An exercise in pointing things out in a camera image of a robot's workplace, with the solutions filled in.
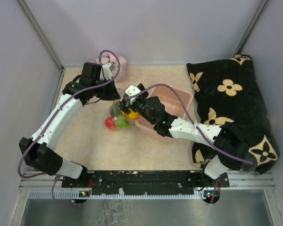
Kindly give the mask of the yellow pear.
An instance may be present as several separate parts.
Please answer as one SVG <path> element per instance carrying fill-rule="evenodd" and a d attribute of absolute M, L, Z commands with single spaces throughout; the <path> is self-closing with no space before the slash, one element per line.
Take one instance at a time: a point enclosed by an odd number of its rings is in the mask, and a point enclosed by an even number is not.
<path fill-rule="evenodd" d="M 137 120 L 140 118 L 140 114 L 138 112 L 130 111 L 130 113 L 125 113 L 124 111 L 121 111 L 121 113 L 131 120 Z"/>

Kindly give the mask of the dark green avocado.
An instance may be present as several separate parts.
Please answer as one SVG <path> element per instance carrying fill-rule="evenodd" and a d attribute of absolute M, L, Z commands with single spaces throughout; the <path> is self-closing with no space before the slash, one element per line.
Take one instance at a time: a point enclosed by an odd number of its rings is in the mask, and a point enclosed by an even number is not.
<path fill-rule="evenodd" d="M 118 116 L 121 114 L 120 108 L 118 105 L 111 105 L 109 108 L 109 113 L 111 116 Z"/>

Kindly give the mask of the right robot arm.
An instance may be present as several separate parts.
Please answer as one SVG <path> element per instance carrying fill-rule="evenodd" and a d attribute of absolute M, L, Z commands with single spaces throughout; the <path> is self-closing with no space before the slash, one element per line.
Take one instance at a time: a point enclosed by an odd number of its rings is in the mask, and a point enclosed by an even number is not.
<path fill-rule="evenodd" d="M 162 137 L 186 139 L 211 147 L 216 153 L 205 165 L 201 181 L 212 186 L 218 177 L 229 170 L 240 170 L 242 164 L 252 165 L 246 159 L 248 143 L 238 128 L 231 124 L 205 125 L 172 115 L 158 97 L 142 95 L 130 99 L 127 95 L 120 102 L 120 110 L 125 114 L 138 113 L 153 126 Z"/>

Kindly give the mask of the clear zip top bag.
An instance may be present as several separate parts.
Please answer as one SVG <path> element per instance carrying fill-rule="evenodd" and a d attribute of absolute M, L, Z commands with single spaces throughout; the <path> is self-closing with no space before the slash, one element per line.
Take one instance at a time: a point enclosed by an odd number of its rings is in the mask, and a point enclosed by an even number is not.
<path fill-rule="evenodd" d="M 119 104 L 120 104 L 120 101 L 121 100 L 113 100 L 113 102 L 112 102 L 112 104 L 111 105 L 118 105 L 119 106 Z M 108 113 L 105 115 L 105 117 L 103 118 L 103 125 L 105 126 L 105 124 L 104 124 L 104 120 L 107 118 L 107 117 L 109 117 L 109 116 L 111 116 L 110 115 L 110 113 L 109 113 L 109 110 L 108 110 Z M 136 120 L 131 120 L 131 119 L 129 119 L 129 118 L 127 118 L 128 120 L 129 120 L 129 122 L 130 122 L 130 125 L 129 126 L 131 126 Z"/>

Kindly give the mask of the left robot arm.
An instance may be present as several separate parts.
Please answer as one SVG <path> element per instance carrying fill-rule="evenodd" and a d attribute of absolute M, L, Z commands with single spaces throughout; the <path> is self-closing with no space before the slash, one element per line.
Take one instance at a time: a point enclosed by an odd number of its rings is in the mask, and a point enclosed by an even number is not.
<path fill-rule="evenodd" d="M 71 178 L 79 187 L 88 183 L 87 168 L 62 158 L 55 149 L 64 130 L 90 99 L 120 99 L 112 76 L 114 67 L 113 63 L 84 63 L 82 73 L 65 86 L 46 121 L 29 138 L 20 140 L 21 163 L 50 176 Z"/>

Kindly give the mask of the pink plastic bin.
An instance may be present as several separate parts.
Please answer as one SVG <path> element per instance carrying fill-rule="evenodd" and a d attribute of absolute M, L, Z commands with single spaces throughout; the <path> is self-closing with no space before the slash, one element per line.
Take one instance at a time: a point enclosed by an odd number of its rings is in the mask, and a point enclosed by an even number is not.
<path fill-rule="evenodd" d="M 187 110 L 189 110 L 193 95 L 191 92 L 174 88 L 175 92 L 181 98 L 184 106 Z M 164 86 L 157 86 L 152 88 L 148 91 L 148 97 L 157 96 L 160 102 L 165 106 L 166 112 L 170 113 L 171 115 L 176 115 L 180 118 L 186 119 L 186 113 L 177 98 L 177 96 L 167 87 Z M 173 143 L 173 139 L 170 137 L 162 137 L 160 136 L 154 129 L 153 125 L 149 124 L 144 118 L 139 118 L 135 121 L 135 125 L 140 129 L 140 132 L 145 136 L 148 136 L 154 140 L 162 142 L 164 144 L 171 144 Z"/>

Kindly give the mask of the small red apple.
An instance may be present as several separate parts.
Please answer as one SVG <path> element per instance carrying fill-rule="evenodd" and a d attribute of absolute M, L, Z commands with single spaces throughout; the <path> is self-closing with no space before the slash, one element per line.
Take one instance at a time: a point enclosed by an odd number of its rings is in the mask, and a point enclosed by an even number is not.
<path fill-rule="evenodd" d="M 109 116 L 104 120 L 104 124 L 107 129 L 116 129 L 116 124 L 115 124 L 115 117 L 114 116 Z"/>

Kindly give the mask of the green apple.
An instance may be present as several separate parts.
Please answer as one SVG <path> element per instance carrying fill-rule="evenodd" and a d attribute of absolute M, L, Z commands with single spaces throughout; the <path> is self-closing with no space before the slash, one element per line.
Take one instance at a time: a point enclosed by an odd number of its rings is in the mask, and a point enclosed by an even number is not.
<path fill-rule="evenodd" d="M 125 129 L 125 128 L 129 127 L 130 122 L 126 117 L 118 116 L 115 120 L 115 125 L 118 129 Z"/>

